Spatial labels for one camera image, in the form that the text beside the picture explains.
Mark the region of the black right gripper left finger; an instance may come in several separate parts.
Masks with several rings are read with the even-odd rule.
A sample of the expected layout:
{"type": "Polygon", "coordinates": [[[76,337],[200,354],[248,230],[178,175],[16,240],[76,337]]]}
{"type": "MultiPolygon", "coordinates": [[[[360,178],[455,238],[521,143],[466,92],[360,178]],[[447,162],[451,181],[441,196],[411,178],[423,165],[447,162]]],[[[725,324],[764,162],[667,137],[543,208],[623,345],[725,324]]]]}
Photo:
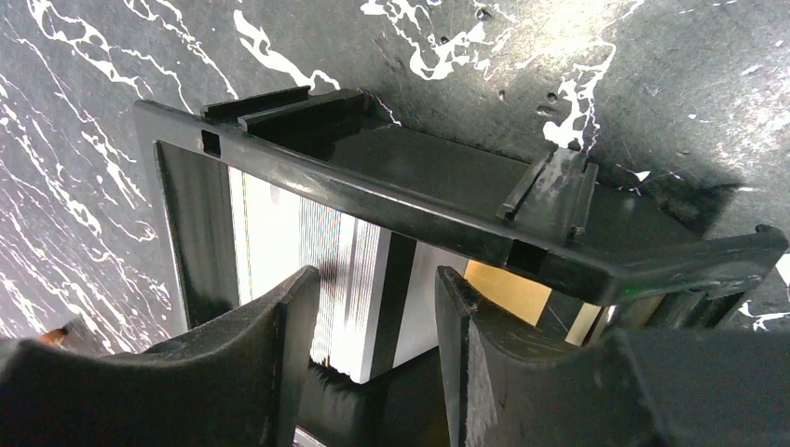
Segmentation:
{"type": "Polygon", "coordinates": [[[139,354],[1,343],[5,446],[289,446],[320,299],[306,266],[139,354]]]}

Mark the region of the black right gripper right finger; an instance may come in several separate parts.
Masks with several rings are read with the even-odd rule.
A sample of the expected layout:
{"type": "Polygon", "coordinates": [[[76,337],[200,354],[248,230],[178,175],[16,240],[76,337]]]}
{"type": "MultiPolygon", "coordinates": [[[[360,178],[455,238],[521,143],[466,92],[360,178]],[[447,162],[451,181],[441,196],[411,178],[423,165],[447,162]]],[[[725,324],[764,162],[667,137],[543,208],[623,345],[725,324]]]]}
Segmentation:
{"type": "Polygon", "coordinates": [[[578,347],[448,266],[436,323],[454,446],[785,446],[789,336],[616,330],[578,347]]]}

